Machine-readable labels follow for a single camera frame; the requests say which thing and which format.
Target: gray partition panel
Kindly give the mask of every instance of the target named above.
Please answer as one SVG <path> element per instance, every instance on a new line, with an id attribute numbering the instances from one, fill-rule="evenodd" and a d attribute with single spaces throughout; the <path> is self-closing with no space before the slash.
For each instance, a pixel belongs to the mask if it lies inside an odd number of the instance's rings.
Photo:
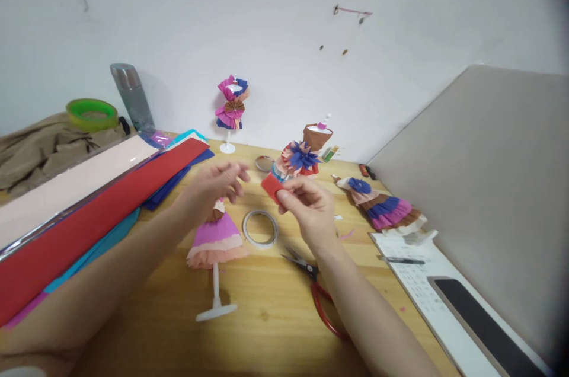
<path id="1" fill-rule="evenodd" d="M 470 66 L 370 167 L 544 360 L 569 265 L 569 78 Z"/>

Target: gray water bottle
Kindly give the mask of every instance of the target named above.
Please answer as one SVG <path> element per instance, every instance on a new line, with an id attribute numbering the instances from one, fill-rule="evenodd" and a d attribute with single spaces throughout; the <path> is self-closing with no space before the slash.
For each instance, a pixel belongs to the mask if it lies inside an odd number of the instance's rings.
<path id="1" fill-rule="evenodd" d="M 135 67 L 129 64 L 115 63 L 111 64 L 111 73 L 126 111 L 129 113 L 132 125 L 137 131 L 154 134 L 156 131 L 154 121 Z"/>

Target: double-sided tape roll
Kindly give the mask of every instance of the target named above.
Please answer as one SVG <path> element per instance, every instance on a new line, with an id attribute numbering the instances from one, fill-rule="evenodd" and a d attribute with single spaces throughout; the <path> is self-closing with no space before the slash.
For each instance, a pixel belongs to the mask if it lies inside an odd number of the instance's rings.
<path id="1" fill-rule="evenodd" d="M 249 232 L 247 232 L 247 220 L 249 220 L 249 217 L 251 217 L 252 215 L 256 215 L 256 214 L 266 215 L 271 220 L 271 223 L 273 224 L 273 238 L 268 240 L 267 242 L 254 241 L 249 236 Z M 247 215 L 245 216 L 245 219 L 243 220 L 243 234 L 247 238 L 247 241 L 249 241 L 250 243 L 255 245 L 257 248 L 259 248 L 260 250 L 267 250 L 268 248 L 271 248 L 275 244 L 275 242 L 277 242 L 277 239 L 279 238 L 279 226 L 277 224 L 277 221 L 274 219 L 274 217 L 271 214 L 269 214 L 268 212 L 262 211 L 262 210 L 250 211 L 249 213 L 247 213 Z"/>

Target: metal scissor blade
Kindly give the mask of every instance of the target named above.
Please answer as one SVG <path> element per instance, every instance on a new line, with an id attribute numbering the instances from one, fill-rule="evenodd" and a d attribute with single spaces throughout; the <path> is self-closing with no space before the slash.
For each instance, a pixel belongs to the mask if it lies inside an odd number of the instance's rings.
<path id="1" fill-rule="evenodd" d="M 292 257 L 288 257 L 287 255 L 281 254 L 284 258 L 286 258 L 288 261 L 290 261 L 291 263 L 296 264 L 297 266 L 301 266 L 304 267 L 303 263 L 300 263 L 298 260 L 292 258 Z"/>
<path id="2" fill-rule="evenodd" d="M 289 250 L 289 253 L 291 253 L 292 256 L 293 256 L 295 259 L 298 260 L 298 262 L 300 262 L 300 263 L 306 263 L 305 260 L 304 260 L 295 250 L 293 250 L 292 248 L 290 248 L 288 245 L 287 245 L 286 249 Z"/>

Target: scissors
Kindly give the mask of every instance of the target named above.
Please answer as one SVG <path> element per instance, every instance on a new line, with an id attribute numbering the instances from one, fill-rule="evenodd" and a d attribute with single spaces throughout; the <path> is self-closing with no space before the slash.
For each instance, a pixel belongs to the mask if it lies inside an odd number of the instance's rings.
<path id="1" fill-rule="evenodd" d="M 328 301 L 330 301 L 332 304 L 334 304 L 334 301 L 332 300 L 332 296 L 324 288 L 322 288 L 322 286 L 317 281 L 318 267 L 308 264 L 306 260 L 304 260 L 292 248 L 286 247 L 286 249 L 289 250 L 289 252 L 292 254 L 294 258 L 287 257 L 284 254 L 281 255 L 287 260 L 295 263 L 301 269 L 304 269 L 308 273 L 308 276 L 310 276 L 310 278 L 312 279 L 312 285 L 310 286 L 310 290 L 312 291 L 312 298 L 314 299 L 314 305 L 316 306 L 318 315 L 320 315 L 320 319 L 322 319 L 324 325 L 326 325 L 328 329 L 332 331 L 336 335 L 336 337 L 338 337 L 340 340 L 350 340 L 350 336 L 348 336 L 345 333 L 341 333 L 332 325 L 332 323 L 326 316 L 324 309 L 322 309 L 322 305 L 320 304 L 319 294 L 322 295 L 324 298 L 328 299 Z"/>

